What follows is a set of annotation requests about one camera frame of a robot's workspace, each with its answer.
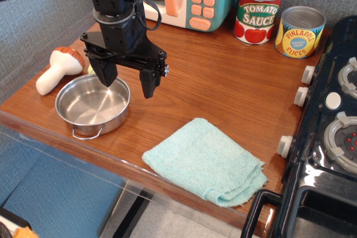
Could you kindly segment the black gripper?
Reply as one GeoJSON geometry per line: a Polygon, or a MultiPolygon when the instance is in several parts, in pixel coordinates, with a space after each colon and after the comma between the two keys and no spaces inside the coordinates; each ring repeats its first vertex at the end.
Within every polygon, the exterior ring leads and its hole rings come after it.
{"type": "Polygon", "coordinates": [[[166,77],[169,66],[167,53],[147,37],[143,17],[136,13],[127,16],[104,16],[93,13],[99,23],[97,32],[84,32],[80,40],[85,54],[100,82],[109,87],[118,76],[117,66],[139,71],[143,95],[152,98],[161,77],[166,77]]]}

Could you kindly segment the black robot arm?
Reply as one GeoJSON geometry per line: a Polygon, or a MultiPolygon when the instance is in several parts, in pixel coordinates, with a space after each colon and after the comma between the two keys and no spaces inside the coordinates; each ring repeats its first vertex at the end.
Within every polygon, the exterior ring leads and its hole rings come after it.
{"type": "Polygon", "coordinates": [[[168,74],[167,53],[147,37],[144,4],[152,0],[92,0],[99,32],[81,36],[91,67],[106,87],[118,76],[117,66],[139,70],[144,97],[153,97],[161,77],[168,74]]]}

